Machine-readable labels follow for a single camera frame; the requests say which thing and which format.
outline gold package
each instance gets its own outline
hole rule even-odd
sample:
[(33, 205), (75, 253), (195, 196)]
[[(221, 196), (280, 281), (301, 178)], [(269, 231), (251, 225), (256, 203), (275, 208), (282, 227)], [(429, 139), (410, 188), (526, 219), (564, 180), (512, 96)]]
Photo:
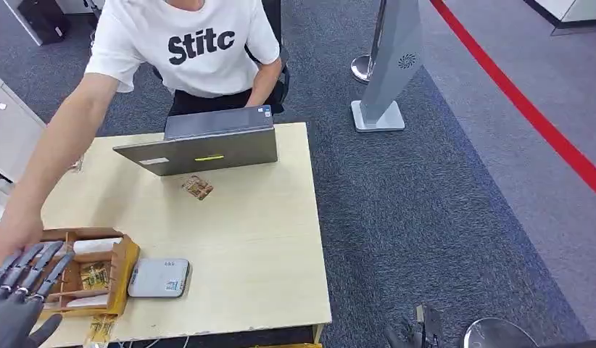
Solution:
[(212, 186), (196, 175), (190, 177), (183, 184), (183, 188), (201, 201), (212, 191)]
[(115, 326), (118, 315), (96, 315), (91, 321), (83, 347), (102, 348), (110, 343), (110, 332)]
[(83, 290), (104, 290), (110, 285), (110, 276), (105, 262), (86, 263), (80, 267)]

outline red floor tape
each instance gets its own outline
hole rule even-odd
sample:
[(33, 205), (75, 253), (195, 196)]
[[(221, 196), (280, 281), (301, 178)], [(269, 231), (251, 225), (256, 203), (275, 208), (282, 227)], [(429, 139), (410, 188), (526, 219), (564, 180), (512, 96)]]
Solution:
[(469, 50), (473, 58), (481, 65), (494, 83), (508, 96), (509, 100), (535, 127), (537, 132), (551, 147), (580, 175), (588, 186), (596, 193), (596, 166), (590, 162), (556, 127), (527, 99), (513, 84), (510, 78), (497, 66), (488, 54), (469, 34), (458, 18), (450, 11), (442, 0), (431, 0), (443, 20), (450, 26), (454, 34)]

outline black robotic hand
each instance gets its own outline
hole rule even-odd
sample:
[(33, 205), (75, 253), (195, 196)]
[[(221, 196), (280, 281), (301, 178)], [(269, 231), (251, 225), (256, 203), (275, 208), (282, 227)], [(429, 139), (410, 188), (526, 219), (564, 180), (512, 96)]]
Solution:
[(36, 244), (24, 253), (14, 253), (0, 267), (0, 348), (34, 348), (44, 343), (61, 323), (61, 315), (51, 316), (36, 332), (29, 334), (36, 324), (44, 300), (57, 282), (58, 277), (74, 258), (66, 254), (47, 275), (37, 291), (33, 289), (44, 268), (61, 249), (62, 241), (49, 245), (41, 256), (29, 264), (43, 249)]

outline logo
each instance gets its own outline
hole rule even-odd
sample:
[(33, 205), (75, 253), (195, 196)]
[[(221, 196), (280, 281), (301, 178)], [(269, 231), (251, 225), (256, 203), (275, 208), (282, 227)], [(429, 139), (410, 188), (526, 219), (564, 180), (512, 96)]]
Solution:
[(171, 57), (170, 63), (181, 65), (187, 58), (212, 53), (217, 48), (222, 51), (229, 49), (234, 45), (234, 35), (236, 34), (233, 31), (226, 31), (217, 36), (212, 28), (208, 28), (206, 31), (198, 30), (195, 38), (191, 34), (186, 34), (183, 38), (173, 36), (167, 42), (167, 50), (177, 56)]
[(415, 56), (415, 54), (407, 53), (404, 56), (400, 57), (400, 59), (398, 59), (398, 67), (401, 69), (409, 69), (417, 61), (418, 61), (418, 58)]

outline blue carpet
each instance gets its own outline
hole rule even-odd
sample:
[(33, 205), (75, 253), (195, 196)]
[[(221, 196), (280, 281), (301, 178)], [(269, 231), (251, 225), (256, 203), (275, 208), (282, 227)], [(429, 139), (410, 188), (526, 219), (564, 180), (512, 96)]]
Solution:
[[(364, 87), (349, 63), (370, 46), (376, 2), (283, 4), (293, 81), (276, 122), (307, 122), (333, 312), (324, 345), (385, 347), (383, 327), (415, 319), (421, 302), (443, 311), (446, 347), (486, 316), (517, 323), (540, 344), (587, 339), (426, 70), (398, 99), (407, 130), (353, 129), (349, 103)], [(2, 3), (0, 28), (0, 77), (48, 120), (82, 74), (88, 28), (76, 20), (65, 42), (38, 48)], [(100, 135), (162, 131), (170, 95), (148, 66), (135, 84), (115, 98)], [(209, 336), (190, 347), (309, 336), (309, 328)]]

